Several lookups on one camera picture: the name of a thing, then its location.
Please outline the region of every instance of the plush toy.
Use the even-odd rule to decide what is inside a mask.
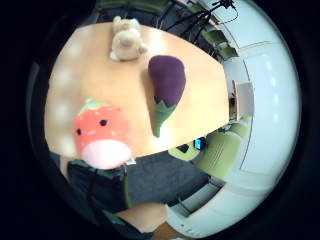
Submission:
[[[183,63],[176,57],[157,55],[150,59],[148,73],[155,91],[155,132],[160,136],[162,123],[173,113],[186,84]]]
[[[74,122],[81,158],[98,169],[119,167],[132,158],[131,127],[119,108],[88,99]]]
[[[112,46],[110,58],[114,61],[132,60],[140,57],[148,49],[143,43],[140,33],[140,24],[136,19],[113,19]]]
[[[147,51],[136,29],[118,32],[113,37],[111,48],[110,58],[114,61],[136,59]]]
[[[121,19],[120,16],[116,16],[113,19],[113,34],[117,34],[123,30],[136,29],[140,32],[140,23],[137,19]]]

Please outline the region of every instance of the red strawberry plush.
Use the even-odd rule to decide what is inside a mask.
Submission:
[[[98,169],[112,169],[132,157],[131,127],[119,108],[88,99],[74,122],[81,158]]]

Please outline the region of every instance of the teddy bear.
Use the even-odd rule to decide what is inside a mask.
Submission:
[[[113,34],[117,34],[120,31],[136,29],[140,32],[140,23],[136,18],[133,19],[121,19],[120,16],[113,18]]]
[[[110,58],[114,61],[133,60],[145,53],[148,48],[141,39],[140,24],[136,19],[113,20],[114,37],[112,39]]]

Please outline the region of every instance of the wooden table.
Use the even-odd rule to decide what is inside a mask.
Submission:
[[[73,141],[75,116],[91,97],[122,109],[133,127],[135,157],[164,151],[208,134],[229,121],[228,92],[220,63],[170,33],[142,26],[149,51],[139,59],[109,59],[112,24],[77,29],[53,68],[45,108],[45,136],[52,152],[79,159]],[[154,55],[172,55],[186,68],[186,86],[160,138],[152,134],[154,90],[147,66]]]

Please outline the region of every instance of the eggplant plush toy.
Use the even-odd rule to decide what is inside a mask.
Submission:
[[[150,59],[148,73],[155,90],[154,135],[160,137],[161,125],[174,112],[184,91],[184,65],[176,57],[157,55]]]

